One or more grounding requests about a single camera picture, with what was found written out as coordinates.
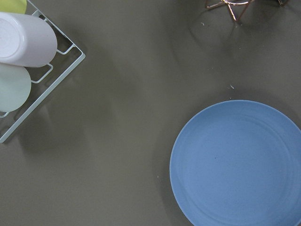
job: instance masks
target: rack wire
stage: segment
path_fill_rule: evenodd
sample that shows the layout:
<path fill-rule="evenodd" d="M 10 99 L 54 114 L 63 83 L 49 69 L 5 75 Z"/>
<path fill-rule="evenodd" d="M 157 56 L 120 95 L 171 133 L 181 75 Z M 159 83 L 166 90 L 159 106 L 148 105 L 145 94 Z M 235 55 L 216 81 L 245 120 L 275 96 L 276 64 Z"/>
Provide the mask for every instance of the rack wire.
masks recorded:
<path fill-rule="evenodd" d="M 51 20 L 49 20 L 30 0 L 27 0 L 28 6 L 31 6 L 35 11 L 32 13 L 33 16 L 40 17 L 44 21 L 46 21 L 54 30 L 56 35 L 61 35 L 64 37 L 65 40 L 69 43 L 69 46 L 65 51 L 60 51 L 59 48 L 57 50 L 57 54 L 55 55 L 55 58 L 61 56 L 68 56 L 70 52 L 73 50 L 76 50 L 79 52 L 79 56 L 77 56 L 75 59 L 72 59 L 70 64 L 67 66 L 63 72 L 59 74 L 54 74 L 57 72 L 54 72 L 55 66 L 52 64 L 52 62 L 55 62 L 55 58 L 43 67 L 42 70 L 45 71 L 45 68 L 47 70 L 38 78 L 38 79 L 32 79 L 32 90 L 33 88 L 39 89 L 39 87 L 33 87 L 33 86 L 42 86 L 43 91 L 38 94 L 38 96 L 32 101 L 26 101 L 23 106 L 21 106 L 19 109 L 13 111 L 13 112 L 6 112 L 6 113 L 0 113 L 0 143 L 5 142 L 5 140 L 18 128 L 18 126 L 33 112 L 33 110 L 57 87 L 59 83 L 63 81 L 64 78 L 68 74 L 70 74 L 71 71 L 73 71 L 79 64 L 82 62 L 86 55 L 83 53 L 83 51 L 70 39 L 68 38 Z M 45 78 L 52 75 L 54 78 L 52 81 L 50 79 L 49 81 L 45 81 Z"/>

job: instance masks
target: plate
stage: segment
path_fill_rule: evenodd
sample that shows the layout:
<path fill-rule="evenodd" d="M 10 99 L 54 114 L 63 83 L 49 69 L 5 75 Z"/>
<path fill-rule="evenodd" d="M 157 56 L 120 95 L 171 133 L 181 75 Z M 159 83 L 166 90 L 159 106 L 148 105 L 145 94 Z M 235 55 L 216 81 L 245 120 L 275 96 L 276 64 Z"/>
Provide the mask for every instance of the plate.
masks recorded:
<path fill-rule="evenodd" d="M 170 180 L 181 210 L 195 226 L 297 226 L 301 131 L 258 102 L 215 104 L 181 130 Z"/>
<path fill-rule="evenodd" d="M 0 111 L 21 107 L 31 91 L 32 82 L 24 67 L 0 63 Z"/>
<path fill-rule="evenodd" d="M 0 12 L 24 14 L 26 7 L 26 0 L 0 0 Z"/>

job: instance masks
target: dish rack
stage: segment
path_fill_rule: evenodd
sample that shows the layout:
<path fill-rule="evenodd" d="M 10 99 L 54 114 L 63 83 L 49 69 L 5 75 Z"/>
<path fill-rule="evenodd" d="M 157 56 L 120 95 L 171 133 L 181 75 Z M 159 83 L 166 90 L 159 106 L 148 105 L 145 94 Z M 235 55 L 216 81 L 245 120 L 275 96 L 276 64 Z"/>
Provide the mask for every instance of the dish rack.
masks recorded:
<path fill-rule="evenodd" d="M 33 13 L 29 14 L 40 17 L 53 28 L 58 39 L 58 50 L 55 58 L 46 66 L 42 68 L 27 68 L 32 80 L 31 94 L 19 109 L 13 112 L 0 112 L 0 143 L 3 143 L 13 133 L 55 87 L 86 57 L 83 51 L 30 0 L 27 0 L 27 3 L 27 12 L 29 10 L 33 11 Z"/>

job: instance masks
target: blue plate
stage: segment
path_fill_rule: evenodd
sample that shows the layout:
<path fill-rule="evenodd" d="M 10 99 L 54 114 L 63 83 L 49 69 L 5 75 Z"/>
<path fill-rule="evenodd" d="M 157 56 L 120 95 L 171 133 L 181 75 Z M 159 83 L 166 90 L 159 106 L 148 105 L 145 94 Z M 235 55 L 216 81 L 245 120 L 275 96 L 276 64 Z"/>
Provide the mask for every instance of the blue plate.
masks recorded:
<path fill-rule="evenodd" d="M 215 104 L 180 132 L 170 180 L 180 208 L 195 226 L 297 226 L 301 131 L 261 103 Z"/>

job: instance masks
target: gray table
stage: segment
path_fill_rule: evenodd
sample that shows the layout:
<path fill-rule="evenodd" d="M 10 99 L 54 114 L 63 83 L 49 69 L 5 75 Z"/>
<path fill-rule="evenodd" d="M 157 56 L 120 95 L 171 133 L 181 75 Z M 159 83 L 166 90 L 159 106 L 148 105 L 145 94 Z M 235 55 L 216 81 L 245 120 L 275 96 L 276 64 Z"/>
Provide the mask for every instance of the gray table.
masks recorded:
<path fill-rule="evenodd" d="M 301 126 L 298 0 L 242 24 L 201 0 L 33 3 L 87 57 L 0 145 L 0 225 L 189 226 L 168 167 L 194 114 L 249 99 Z"/>

